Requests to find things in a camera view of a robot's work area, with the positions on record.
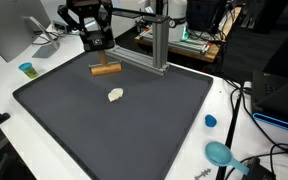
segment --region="white table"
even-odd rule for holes
[[[0,128],[37,179],[86,180],[90,178],[12,96],[16,89],[30,81],[18,70],[21,63],[31,62],[42,75],[84,51],[78,36],[66,36],[59,41],[59,50],[48,59],[31,58],[39,48],[34,45],[10,63],[0,57],[0,112],[11,115]],[[204,147],[210,141],[224,143],[226,140],[232,118],[229,100],[232,88],[222,79],[213,78],[213,86],[169,170],[167,180],[192,180],[207,168],[212,169],[207,179],[216,177],[218,168],[205,158]],[[207,114],[217,118],[214,128],[205,126]]]
[[[251,87],[250,82],[246,82],[245,87]],[[246,107],[251,110],[251,97],[246,95]],[[263,130],[276,142],[276,143],[287,143],[288,144],[288,131],[285,129],[278,128],[267,123],[257,121]],[[269,142],[265,136],[256,127],[252,119],[244,110],[243,104],[239,109],[239,114],[236,123],[236,129],[232,142],[232,153],[237,160],[242,160],[251,156],[260,154],[267,154],[270,152],[273,144]],[[280,152],[279,148],[275,148],[274,152]],[[260,164],[271,171],[270,158],[269,156],[260,158]],[[274,155],[273,156],[274,171],[277,180],[288,179],[288,155]],[[234,170],[229,179],[240,180],[242,173]]]

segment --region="white wall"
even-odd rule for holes
[[[66,0],[41,0],[44,8],[51,20],[63,22],[62,18],[57,14],[57,7],[66,3]],[[114,7],[123,9],[144,11],[144,8],[149,5],[150,0],[112,0]],[[130,28],[134,27],[135,19],[113,16],[112,27],[114,37],[117,37]]]

